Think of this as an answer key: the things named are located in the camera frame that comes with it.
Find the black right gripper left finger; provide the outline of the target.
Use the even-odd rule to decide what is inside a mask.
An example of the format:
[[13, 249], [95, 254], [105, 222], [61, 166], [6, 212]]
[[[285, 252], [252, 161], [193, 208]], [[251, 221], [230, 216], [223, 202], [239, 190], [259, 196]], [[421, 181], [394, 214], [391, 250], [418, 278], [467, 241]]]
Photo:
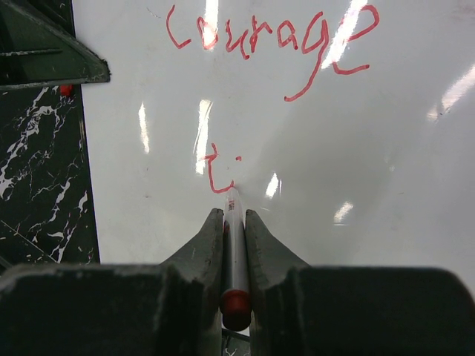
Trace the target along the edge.
[[219, 355], [223, 212], [159, 264], [19, 265], [1, 276], [3, 355]]

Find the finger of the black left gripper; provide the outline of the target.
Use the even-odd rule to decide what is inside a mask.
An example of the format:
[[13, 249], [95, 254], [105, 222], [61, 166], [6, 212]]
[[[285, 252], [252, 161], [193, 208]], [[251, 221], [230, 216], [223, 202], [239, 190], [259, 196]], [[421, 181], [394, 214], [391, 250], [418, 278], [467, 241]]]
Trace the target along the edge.
[[1, 89], [105, 83], [108, 64], [76, 39], [72, 1], [1, 1]]

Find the white whiteboard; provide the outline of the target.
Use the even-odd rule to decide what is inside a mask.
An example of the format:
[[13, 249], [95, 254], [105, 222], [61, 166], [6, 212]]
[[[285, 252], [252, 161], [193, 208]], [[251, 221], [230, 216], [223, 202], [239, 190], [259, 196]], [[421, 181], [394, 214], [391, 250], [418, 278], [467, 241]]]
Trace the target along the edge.
[[235, 184], [312, 264], [474, 272], [472, 1], [75, 1], [100, 257], [159, 262]]

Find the red whiteboard marker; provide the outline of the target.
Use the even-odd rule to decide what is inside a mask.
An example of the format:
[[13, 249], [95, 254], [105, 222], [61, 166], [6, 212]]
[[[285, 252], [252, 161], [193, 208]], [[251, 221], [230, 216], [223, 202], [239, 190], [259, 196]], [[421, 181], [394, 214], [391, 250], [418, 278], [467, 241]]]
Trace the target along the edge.
[[251, 322], [251, 296], [243, 209], [236, 188], [226, 192], [223, 217], [223, 265], [220, 296], [223, 325], [240, 332]]

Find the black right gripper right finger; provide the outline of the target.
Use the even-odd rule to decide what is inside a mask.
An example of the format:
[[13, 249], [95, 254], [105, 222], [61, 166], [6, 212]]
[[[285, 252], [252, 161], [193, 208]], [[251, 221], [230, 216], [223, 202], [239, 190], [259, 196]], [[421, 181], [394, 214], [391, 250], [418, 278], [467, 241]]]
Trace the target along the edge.
[[254, 355], [472, 355], [474, 299], [441, 268], [311, 266], [246, 212]]

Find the red marker cap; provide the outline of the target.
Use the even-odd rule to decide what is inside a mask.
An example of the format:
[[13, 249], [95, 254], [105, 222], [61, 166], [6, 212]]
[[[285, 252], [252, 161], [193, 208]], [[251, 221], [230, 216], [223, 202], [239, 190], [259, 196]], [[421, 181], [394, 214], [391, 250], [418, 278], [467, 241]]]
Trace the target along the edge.
[[73, 85], [60, 85], [59, 92], [61, 96], [71, 97], [73, 95]]

